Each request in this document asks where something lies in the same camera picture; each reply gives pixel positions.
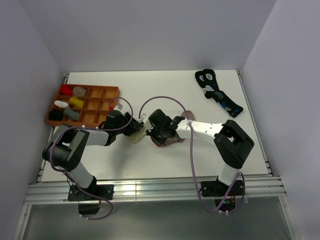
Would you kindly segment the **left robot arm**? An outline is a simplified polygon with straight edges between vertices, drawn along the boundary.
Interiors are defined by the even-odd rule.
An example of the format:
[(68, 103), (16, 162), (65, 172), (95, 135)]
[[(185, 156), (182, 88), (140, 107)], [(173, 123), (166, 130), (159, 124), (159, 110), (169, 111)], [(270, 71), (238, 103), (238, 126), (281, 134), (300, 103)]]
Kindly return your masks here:
[(98, 193), (97, 179), (81, 162), (85, 147), (110, 146), (118, 135), (131, 137), (143, 127), (142, 121), (119, 110), (110, 111), (96, 128), (62, 124), (44, 147), (42, 158), (48, 161), (55, 171), (63, 173), (80, 187), (79, 194), (82, 197), (91, 200)]

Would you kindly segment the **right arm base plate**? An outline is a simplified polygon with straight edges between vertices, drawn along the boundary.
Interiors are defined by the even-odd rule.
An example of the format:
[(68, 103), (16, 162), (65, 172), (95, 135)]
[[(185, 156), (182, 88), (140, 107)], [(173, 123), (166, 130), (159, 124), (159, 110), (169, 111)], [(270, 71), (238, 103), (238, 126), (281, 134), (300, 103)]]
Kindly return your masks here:
[[(229, 188), (229, 186), (218, 180), (202, 181), (200, 186), (200, 192), (203, 197), (223, 197)], [(241, 196), (244, 189), (243, 181), (236, 180), (228, 196)]]

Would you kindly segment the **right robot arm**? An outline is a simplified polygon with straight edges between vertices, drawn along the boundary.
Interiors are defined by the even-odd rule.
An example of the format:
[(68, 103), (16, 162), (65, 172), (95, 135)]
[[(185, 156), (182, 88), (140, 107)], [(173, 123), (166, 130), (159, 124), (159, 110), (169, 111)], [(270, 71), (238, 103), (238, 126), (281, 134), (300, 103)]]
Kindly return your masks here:
[(160, 109), (155, 110), (145, 121), (146, 134), (162, 146), (168, 139), (190, 139), (214, 144), (224, 161), (217, 178), (216, 189), (222, 195), (234, 188), (234, 179), (242, 169), (255, 143), (234, 121), (206, 123), (185, 116), (170, 118)]

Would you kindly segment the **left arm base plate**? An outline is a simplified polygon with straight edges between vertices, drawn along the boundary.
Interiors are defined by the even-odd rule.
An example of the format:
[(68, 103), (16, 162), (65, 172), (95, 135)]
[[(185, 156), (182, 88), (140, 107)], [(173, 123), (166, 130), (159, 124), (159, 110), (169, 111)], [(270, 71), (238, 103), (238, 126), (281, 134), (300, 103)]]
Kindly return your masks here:
[(87, 189), (80, 189), (76, 185), (72, 185), (69, 188), (67, 200), (69, 202), (95, 201), (100, 199), (112, 200), (113, 193), (113, 184), (98, 184)]

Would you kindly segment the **cream ankle sock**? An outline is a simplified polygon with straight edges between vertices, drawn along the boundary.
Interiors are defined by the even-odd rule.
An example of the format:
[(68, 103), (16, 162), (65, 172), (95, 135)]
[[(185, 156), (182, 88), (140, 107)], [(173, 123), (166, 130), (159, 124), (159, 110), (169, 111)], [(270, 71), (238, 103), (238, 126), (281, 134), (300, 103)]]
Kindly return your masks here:
[(128, 137), (128, 140), (133, 144), (137, 144), (140, 140), (142, 140), (144, 138), (145, 135), (146, 135), (146, 129), (143, 127), (140, 130), (138, 130), (137, 132), (130, 135)]

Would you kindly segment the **mauve sock with red stripe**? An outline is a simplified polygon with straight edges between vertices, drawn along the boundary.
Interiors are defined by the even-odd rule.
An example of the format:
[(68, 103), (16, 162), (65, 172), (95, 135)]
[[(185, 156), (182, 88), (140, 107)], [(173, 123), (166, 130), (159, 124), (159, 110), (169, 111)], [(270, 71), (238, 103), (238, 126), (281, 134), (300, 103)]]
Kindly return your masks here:
[[(194, 116), (193, 112), (190, 111), (190, 110), (184, 111), (180, 116), (184, 117), (184, 118), (188, 118), (189, 120), (192, 120), (192, 121), (195, 120), (195, 116)], [(161, 147), (166, 147), (166, 146), (169, 146), (169, 145), (172, 145), (172, 144), (175, 144), (175, 143), (183, 143), (185, 141), (185, 139), (174, 137), (174, 138), (168, 138), (165, 143), (160, 144), (152, 136), (150, 138), (151, 138), (152, 142), (157, 147), (160, 147), (160, 148)]]

